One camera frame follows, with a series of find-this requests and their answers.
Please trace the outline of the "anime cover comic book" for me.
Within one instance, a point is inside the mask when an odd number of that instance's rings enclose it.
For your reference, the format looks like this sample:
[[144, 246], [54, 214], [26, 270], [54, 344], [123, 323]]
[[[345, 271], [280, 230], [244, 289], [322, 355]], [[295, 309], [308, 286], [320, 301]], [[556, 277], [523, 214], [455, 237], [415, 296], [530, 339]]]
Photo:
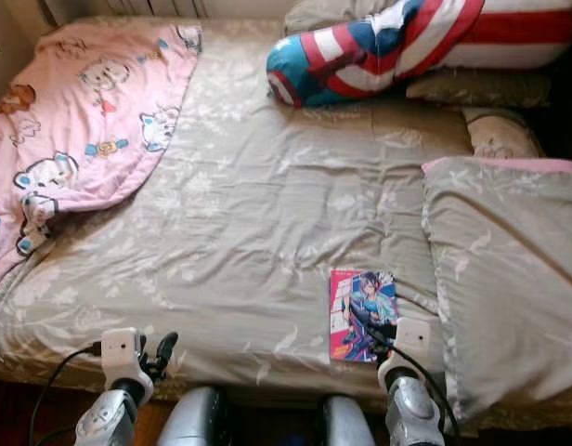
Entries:
[[333, 270], [330, 275], [330, 357], [376, 361], [371, 330], [388, 332], [399, 319], [394, 276], [379, 270]]

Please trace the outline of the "pink cartoon print quilt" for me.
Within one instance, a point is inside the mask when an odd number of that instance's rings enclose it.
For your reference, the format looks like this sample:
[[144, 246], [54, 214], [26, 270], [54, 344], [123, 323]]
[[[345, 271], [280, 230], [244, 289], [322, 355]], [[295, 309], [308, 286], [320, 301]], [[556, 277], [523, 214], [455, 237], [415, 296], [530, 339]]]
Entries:
[[200, 25], [79, 22], [41, 39], [0, 101], [0, 281], [57, 217], [150, 178], [201, 52]]

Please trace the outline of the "silver left robot leg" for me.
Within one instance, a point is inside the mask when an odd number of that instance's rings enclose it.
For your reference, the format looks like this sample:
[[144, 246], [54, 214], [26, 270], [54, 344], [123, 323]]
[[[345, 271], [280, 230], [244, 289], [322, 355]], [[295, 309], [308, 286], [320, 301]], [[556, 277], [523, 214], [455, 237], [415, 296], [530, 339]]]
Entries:
[[196, 387], [181, 396], [164, 421], [155, 446], [230, 446], [229, 404], [218, 387]]

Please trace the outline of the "silver robot leg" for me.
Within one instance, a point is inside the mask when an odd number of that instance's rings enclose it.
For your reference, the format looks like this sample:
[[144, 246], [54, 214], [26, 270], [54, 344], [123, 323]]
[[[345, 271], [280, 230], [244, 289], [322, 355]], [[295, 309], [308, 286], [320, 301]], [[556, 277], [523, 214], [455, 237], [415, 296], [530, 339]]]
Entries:
[[376, 446], [367, 417], [356, 400], [330, 395], [320, 401], [318, 446]]
[[164, 421], [155, 446], [230, 446], [229, 404], [218, 387], [196, 387], [181, 396]]

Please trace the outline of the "silver right robot leg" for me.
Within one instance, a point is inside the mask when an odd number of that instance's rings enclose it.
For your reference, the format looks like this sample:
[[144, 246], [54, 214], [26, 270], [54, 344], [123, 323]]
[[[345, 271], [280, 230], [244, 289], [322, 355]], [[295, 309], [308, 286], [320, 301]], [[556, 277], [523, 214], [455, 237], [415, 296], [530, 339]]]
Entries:
[[376, 446], [367, 417], [356, 400], [330, 395], [320, 401], [318, 446]]

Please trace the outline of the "grey floral pillow pink edge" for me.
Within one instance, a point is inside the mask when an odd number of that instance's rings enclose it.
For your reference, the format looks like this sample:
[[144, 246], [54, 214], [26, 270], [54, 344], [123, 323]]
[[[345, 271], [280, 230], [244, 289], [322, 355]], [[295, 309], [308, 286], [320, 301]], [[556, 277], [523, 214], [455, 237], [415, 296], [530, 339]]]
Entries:
[[422, 170], [452, 411], [473, 427], [572, 427], [572, 162]]

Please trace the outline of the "small beige floral pillow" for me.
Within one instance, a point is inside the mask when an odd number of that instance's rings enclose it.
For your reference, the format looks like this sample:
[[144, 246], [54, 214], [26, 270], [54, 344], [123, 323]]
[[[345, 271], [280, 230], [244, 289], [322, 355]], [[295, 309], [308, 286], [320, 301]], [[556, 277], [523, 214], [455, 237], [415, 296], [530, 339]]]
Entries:
[[461, 108], [474, 156], [515, 160], [545, 156], [527, 122], [508, 108]]

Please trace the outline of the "blue red shield print pillow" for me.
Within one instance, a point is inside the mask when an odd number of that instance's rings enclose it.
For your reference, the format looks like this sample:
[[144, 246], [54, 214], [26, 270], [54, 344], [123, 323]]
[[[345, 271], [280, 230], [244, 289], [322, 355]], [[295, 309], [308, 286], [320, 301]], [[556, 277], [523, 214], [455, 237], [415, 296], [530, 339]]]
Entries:
[[285, 105], [334, 105], [440, 68], [532, 71], [571, 43], [572, 0], [396, 0], [281, 38], [267, 55], [267, 83]]

